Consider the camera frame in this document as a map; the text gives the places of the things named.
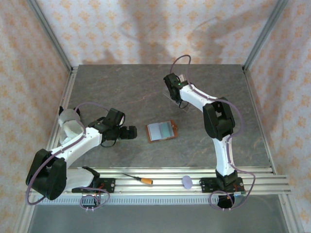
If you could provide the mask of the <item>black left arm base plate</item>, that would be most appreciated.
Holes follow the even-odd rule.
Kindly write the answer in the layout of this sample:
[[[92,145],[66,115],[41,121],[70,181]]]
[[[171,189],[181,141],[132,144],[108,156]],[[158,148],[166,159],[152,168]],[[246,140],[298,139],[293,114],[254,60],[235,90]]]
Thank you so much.
[[[115,189],[115,178],[97,178],[88,186],[88,189],[86,188],[73,188],[71,190],[72,193],[103,193],[103,191],[100,191],[99,189],[103,189],[107,191],[108,193],[114,193]]]

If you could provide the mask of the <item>aluminium rail frame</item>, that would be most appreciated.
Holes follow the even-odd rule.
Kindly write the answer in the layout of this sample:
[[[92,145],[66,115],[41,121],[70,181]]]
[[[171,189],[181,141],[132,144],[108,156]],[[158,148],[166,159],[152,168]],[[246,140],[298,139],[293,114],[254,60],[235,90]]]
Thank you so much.
[[[252,172],[256,176],[253,195],[290,194],[289,180],[285,175],[274,175],[270,167],[241,167],[241,170]],[[113,167],[95,168],[103,178],[115,178],[114,195],[200,195],[201,178],[215,177],[213,167]],[[153,180],[152,185],[143,184],[123,173]],[[193,186],[186,189],[182,177],[191,177]]]

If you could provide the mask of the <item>orange handled screwdriver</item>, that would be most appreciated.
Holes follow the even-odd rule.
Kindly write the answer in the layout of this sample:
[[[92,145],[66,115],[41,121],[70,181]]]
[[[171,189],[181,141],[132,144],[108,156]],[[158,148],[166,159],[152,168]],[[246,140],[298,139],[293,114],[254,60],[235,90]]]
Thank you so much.
[[[137,177],[137,176],[131,176],[131,175],[128,175],[128,174],[125,174],[123,173],[123,175],[125,176],[128,176],[128,177],[131,177],[143,184],[147,184],[147,185],[152,185],[153,184],[153,180],[152,179],[149,179],[149,178],[142,178],[142,177]]]

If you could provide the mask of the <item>brown leather card holder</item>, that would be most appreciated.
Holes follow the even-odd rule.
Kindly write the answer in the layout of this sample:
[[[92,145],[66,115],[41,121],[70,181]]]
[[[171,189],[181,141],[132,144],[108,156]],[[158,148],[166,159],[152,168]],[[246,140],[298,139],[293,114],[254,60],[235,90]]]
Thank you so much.
[[[147,134],[147,139],[148,139],[149,143],[165,141],[165,140],[169,140],[169,139],[173,139],[173,138],[178,137],[178,126],[177,126],[177,124],[173,120],[168,120],[168,121],[170,121],[172,124],[174,136],[170,137],[170,138],[162,139],[160,129],[159,129],[159,125],[162,122],[148,124],[148,125],[146,125],[146,134]]]

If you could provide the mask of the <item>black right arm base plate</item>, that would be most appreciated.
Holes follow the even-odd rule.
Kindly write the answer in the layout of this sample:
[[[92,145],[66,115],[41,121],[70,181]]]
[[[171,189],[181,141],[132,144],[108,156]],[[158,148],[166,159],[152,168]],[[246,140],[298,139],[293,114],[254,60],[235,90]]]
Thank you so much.
[[[212,193],[214,191],[225,191],[227,193],[245,191],[243,180],[238,177],[231,184],[224,185],[220,178],[201,178],[199,181],[203,193]]]

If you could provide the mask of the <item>aluminium side rail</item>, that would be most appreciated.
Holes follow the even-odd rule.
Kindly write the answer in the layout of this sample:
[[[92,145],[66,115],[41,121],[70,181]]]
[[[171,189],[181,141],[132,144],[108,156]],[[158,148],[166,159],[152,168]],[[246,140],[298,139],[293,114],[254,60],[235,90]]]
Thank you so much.
[[[76,79],[77,71],[78,71],[78,67],[74,67],[73,71],[71,71],[71,73],[68,75],[58,107],[62,106],[64,109],[67,109],[69,105],[72,89],[74,86],[74,82]],[[58,113],[59,113],[59,108],[56,109],[56,117],[54,119],[51,134],[50,134],[47,146],[46,146],[46,150],[49,150],[49,151],[58,147],[58,143],[59,143],[60,126],[58,123],[58,117],[59,117]]]
[[[275,165],[274,160],[273,160],[273,156],[272,156],[271,149],[270,149],[269,142],[268,142],[268,137],[266,135],[266,132],[265,132],[265,129],[264,129],[264,125],[263,125],[262,119],[261,119],[262,114],[261,114],[261,106],[260,106],[259,96],[258,96],[258,94],[256,92],[255,85],[253,83],[253,80],[252,80],[250,72],[248,72],[244,68],[242,68],[242,70],[243,70],[243,74],[244,74],[244,77],[245,77],[245,80],[246,80],[246,83],[247,83],[247,86],[248,86],[248,90],[249,90],[251,101],[252,101],[252,104],[253,104],[253,107],[254,107],[256,118],[257,118],[257,121],[258,121],[258,124],[259,124],[259,129],[260,129],[260,133],[261,133],[261,136],[263,138],[264,145],[265,145],[265,150],[266,150],[266,153],[267,153],[267,156],[268,156],[270,168],[272,170],[272,173],[274,175],[277,175],[278,173],[277,173],[277,170],[276,170],[276,165]]]

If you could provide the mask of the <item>aluminium corner post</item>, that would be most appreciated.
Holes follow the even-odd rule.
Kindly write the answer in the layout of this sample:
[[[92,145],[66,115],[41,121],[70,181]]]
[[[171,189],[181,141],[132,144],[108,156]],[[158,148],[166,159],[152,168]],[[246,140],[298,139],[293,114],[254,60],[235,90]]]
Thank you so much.
[[[69,71],[72,72],[73,66],[71,65],[68,57],[66,56],[61,44],[59,43],[59,40],[57,39],[50,23],[48,22],[46,16],[44,15],[41,7],[39,6],[37,0],[26,0],[28,3],[30,9],[34,13],[35,17],[39,21],[39,24],[41,25],[43,31],[47,35],[48,39],[52,43],[52,46],[55,48],[61,62],[65,66],[65,68]]]
[[[246,73],[250,68],[256,57],[258,56],[261,48],[263,47],[266,39],[268,38],[270,32],[273,27],[277,23],[281,13],[285,9],[289,0],[277,0],[276,5],[274,6],[270,16],[268,17],[263,29],[261,30],[254,46],[251,49],[250,54],[248,55],[244,65],[242,66],[242,70]]]

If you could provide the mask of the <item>lavender oval disc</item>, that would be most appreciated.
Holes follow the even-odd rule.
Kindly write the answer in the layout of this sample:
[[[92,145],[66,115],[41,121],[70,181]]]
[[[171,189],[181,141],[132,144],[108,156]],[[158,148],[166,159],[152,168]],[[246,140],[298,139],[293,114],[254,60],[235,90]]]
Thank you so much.
[[[185,175],[182,177],[182,185],[186,188],[186,189],[191,189],[193,186],[193,182],[190,176]]]

